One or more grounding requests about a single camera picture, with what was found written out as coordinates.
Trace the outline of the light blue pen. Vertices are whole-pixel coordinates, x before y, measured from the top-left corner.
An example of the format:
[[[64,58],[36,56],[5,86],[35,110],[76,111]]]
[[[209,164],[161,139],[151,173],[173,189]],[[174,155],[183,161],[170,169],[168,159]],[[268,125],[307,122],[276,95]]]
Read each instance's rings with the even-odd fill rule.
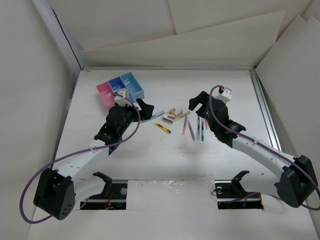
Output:
[[[142,123],[146,123],[146,122],[149,122],[149,121],[151,121],[151,120],[154,120],[154,119],[156,119],[156,118],[158,118],[158,117],[161,117],[161,116],[164,115],[164,114],[165,114],[164,111],[157,112],[157,113],[155,113],[154,115],[152,115],[152,116],[150,117],[150,119],[143,120]]]

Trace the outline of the yellow utility knife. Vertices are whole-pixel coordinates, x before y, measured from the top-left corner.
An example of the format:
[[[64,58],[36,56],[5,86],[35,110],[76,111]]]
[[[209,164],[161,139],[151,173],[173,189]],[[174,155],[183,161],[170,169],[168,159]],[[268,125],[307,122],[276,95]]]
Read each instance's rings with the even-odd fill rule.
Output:
[[[160,128],[161,130],[163,130],[164,132],[168,133],[168,134],[170,134],[172,132],[167,127],[164,127],[163,125],[161,125],[161,124],[159,124],[157,122],[155,122],[154,125],[157,126],[158,128]]]

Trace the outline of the purple highlighter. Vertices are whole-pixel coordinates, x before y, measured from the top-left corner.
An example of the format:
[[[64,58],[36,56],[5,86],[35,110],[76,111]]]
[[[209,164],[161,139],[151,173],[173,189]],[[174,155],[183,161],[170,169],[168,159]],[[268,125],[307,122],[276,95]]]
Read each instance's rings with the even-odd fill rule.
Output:
[[[196,141],[196,137],[195,137],[191,122],[189,120],[187,121],[187,125],[188,125],[188,128],[189,128],[192,140]]]

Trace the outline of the pink highlighter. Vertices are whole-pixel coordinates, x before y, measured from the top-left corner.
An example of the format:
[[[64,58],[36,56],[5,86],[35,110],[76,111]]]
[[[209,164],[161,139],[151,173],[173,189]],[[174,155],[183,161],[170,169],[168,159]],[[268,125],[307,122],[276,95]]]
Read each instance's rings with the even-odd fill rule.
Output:
[[[188,116],[186,115],[186,116],[184,117],[184,122],[183,122],[183,129],[182,129],[182,135],[183,135],[183,136],[186,134],[187,123],[188,123]]]

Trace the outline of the white sleeved eraser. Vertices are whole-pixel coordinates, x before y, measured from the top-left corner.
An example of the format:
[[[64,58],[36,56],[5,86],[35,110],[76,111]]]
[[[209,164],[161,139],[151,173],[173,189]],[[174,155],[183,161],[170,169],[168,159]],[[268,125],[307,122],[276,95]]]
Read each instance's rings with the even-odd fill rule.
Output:
[[[176,110],[176,111],[174,112],[174,115],[175,115],[176,117],[178,117],[178,116],[182,115],[183,112],[184,112],[183,109],[179,109],[179,110]]]

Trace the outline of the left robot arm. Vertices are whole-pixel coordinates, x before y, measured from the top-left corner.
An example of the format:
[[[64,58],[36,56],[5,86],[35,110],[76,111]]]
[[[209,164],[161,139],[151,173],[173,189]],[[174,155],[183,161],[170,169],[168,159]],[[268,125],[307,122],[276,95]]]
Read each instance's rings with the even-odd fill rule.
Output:
[[[112,178],[94,168],[104,151],[111,155],[124,142],[122,136],[131,123],[139,124],[152,117],[154,105],[146,104],[141,98],[136,102],[138,105],[127,97],[117,100],[89,148],[70,154],[69,162],[58,168],[45,167],[39,173],[33,199],[36,207],[61,221],[91,196],[103,199],[112,196]]]

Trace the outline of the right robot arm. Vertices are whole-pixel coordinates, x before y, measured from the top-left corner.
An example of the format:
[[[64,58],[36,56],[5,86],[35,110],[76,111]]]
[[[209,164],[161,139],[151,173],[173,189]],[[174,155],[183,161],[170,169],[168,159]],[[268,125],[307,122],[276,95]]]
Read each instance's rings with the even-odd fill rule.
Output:
[[[206,120],[217,140],[257,161],[272,172],[273,177],[264,180],[261,175],[242,170],[231,180],[216,181],[216,196],[233,204],[254,195],[266,194],[298,208],[313,192],[319,193],[311,160],[304,155],[294,157],[283,153],[255,136],[245,135],[246,128],[229,117],[227,102],[231,100],[231,90],[223,86],[218,88],[219,94],[215,97],[202,91],[191,98],[189,110],[201,105],[196,114]]]

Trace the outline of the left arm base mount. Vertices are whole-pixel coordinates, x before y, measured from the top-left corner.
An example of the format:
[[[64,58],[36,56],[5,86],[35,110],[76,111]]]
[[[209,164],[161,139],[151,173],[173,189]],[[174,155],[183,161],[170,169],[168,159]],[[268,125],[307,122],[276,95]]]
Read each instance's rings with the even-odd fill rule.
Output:
[[[126,180],[113,180],[109,176],[95,172],[102,182],[102,189],[86,197],[79,204],[80,210],[126,210],[128,182]]]

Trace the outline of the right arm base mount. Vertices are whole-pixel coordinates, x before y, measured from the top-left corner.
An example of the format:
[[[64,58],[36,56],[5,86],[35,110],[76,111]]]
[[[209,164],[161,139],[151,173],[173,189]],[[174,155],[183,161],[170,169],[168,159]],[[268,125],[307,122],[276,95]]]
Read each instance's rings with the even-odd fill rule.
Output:
[[[219,210],[263,210],[260,193],[246,192],[240,181],[249,171],[243,170],[231,180],[215,180],[211,195],[216,197]]]

